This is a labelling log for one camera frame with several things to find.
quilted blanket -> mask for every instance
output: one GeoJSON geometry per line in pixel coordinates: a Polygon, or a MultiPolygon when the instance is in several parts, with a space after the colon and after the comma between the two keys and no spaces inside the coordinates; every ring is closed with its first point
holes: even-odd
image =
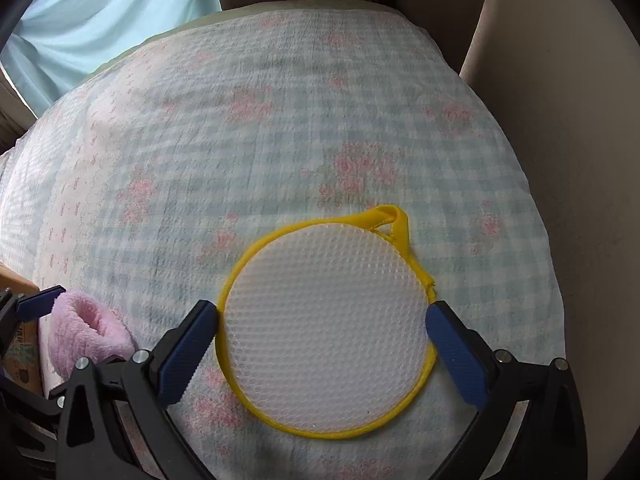
{"type": "MultiPolygon", "coordinates": [[[[395,203],[439,296],[489,345],[542,364],[564,353],[546,232],[511,147],[391,12],[270,10],[153,41],[61,98],[0,172],[0,259],[96,296],[140,348],[215,303],[275,228],[395,203]]],[[[434,471],[474,409],[436,364],[381,429],[306,439],[248,413],[209,351],[170,413],[222,480],[407,480],[434,471]]]]}

cardboard box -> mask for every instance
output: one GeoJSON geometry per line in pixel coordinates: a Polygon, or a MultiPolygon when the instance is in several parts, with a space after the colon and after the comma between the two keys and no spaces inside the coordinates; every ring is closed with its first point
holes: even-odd
{"type": "MultiPolygon", "coordinates": [[[[27,296],[39,292],[34,283],[0,264],[0,290],[7,287],[16,294],[23,293],[27,296]]],[[[35,394],[42,395],[37,320],[20,325],[14,341],[4,356],[4,367],[12,380],[20,386],[35,394]]]]}

yellow hoop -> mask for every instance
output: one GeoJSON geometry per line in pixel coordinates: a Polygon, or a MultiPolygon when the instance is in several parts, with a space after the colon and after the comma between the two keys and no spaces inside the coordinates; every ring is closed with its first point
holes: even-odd
{"type": "MultiPolygon", "coordinates": [[[[411,269],[415,272],[418,280],[424,287],[426,293],[426,299],[429,304],[436,301],[436,293],[434,290],[434,281],[431,275],[426,272],[414,256],[411,254],[409,248],[409,220],[404,211],[402,211],[399,207],[395,205],[380,205],[364,213],[359,213],[355,215],[343,216],[338,218],[321,218],[315,220],[309,220],[306,222],[300,222],[297,224],[292,224],[281,229],[274,231],[266,235],[265,237],[258,240],[256,243],[251,245],[249,249],[242,255],[242,258],[236,263],[235,267],[231,271],[228,279],[226,280],[225,286],[222,289],[222,293],[220,294],[220,298],[218,300],[218,310],[221,314],[225,311],[226,298],[228,298],[229,292],[233,287],[233,284],[244,268],[244,266],[249,262],[251,258],[253,258],[258,251],[260,251],[264,246],[273,242],[277,238],[284,236],[286,234],[292,233],[299,229],[303,229],[305,227],[309,227],[312,225],[318,224],[329,224],[329,223],[338,223],[338,224],[347,224],[355,227],[360,227],[362,229],[366,229],[367,231],[371,231],[381,237],[383,237],[386,241],[391,243],[400,253],[402,258],[407,262],[407,264],[411,267],[411,269]],[[379,231],[378,228],[380,226],[391,224],[389,234],[383,233],[379,231]]],[[[240,401],[247,407],[247,409],[252,412],[255,416],[282,431],[286,431],[287,433],[293,433],[300,436],[306,436],[309,438],[325,438],[325,439],[335,439],[335,438],[351,438],[353,436],[358,436],[364,433],[368,433],[369,431],[375,430],[379,428],[383,424],[386,424],[392,418],[394,418],[398,413],[405,409],[409,405],[409,403],[414,399],[420,389],[424,386],[424,383],[427,381],[427,377],[433,368],[433,365],[436,361],[436,350],[433,344],[429,343],[427,345],[427,349],[424,355],[424,364],[422,365],[422,370],[418,377],[418,380],[414,384],[414,387],[406,394],[406,396],[396,404],[396,406],[388,412],[386,415],[361,426],[359,428],[354,428],[352,430],[345,431],[334,431],[329,433],[314,433],[311,431],[297,430],[296,428],[291,428],[289,426],[285,426],[271,417],[268,417],[263,412],[258,410],[249,399],[246,398],[238,383],[236,382],[235,377],[231,372],[231,366],[229,364],[228,358],[228,350],[226,348],[226,332],[225,332],[225,324],[224,321],[220,323],[218,327],[218,334],[216,335],[216,356],[218,358],[218,363],[220,364],[220,369],[222,373],[225,375],[226,380],[233,392],[238,396],[240,401]]]]}

blue gripper pad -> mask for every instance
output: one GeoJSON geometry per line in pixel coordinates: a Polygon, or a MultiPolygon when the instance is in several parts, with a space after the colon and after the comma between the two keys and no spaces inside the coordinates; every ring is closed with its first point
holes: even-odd
{"type": "Polygon", "coordinates": [[[481,411],[488,397],[486,371],[463,338],[461,332],[468,329],[456,320],[457,327],[438,303],[432,303],[425,316],[427,334],[464,401],[481,411]]]}
{"type": "Polygon", "coordinates": [[[180,401],[216,334],[218,311],[209,301],[205,303],[206,306],[191,322],[158,370],[158,400],[164,408],[180,401]]]}
{"type": "Polygon", "coordinates": [[[18,307],[15,309],[16,317],[21,322],[26,323],[50,314],[54,301],[63,292],[66,292],[65,287],[56,285],[20,300],[18,307]]]}

metal screw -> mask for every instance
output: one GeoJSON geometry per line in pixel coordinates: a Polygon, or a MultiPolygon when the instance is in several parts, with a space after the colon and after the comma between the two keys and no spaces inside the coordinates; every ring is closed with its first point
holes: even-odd
{"type": "Polygon", "coordinates": [[[556,368],[557,368],[558,370],[562,370],[562,371],[564,372],[565,370],[568,370],[568,369],[569,369],[569,363],[568,363],[567,361],[565,361],[564,359],[562,359],[561,357],[559,357],[558,359],[556,359],[556,360],[554,361],[554,363],[555,363],[556,368]]]}
{"type": "Polygon", "coordinates": [[[132,359],[135,363],[143,363],[147,359],[149,359],[149,352],[147,352],[146,350],[138,350],[137,352],[135,352],[135,354],[133,354],[132,359]]]}
{"type": "Polygon", "coordinates": [[[81,357],[78,359],[78,361],[76,361],[76,368],[78,370],[84,370],[85,368],[87,368],[89,365],[89,358],[88,357],[81,357]]]}
{"type": "Polygon", "coordinates": [[[506,350],[496,350],[495,358],[498,359],[499,363],[510,363],[513,357],[506,350]]]}

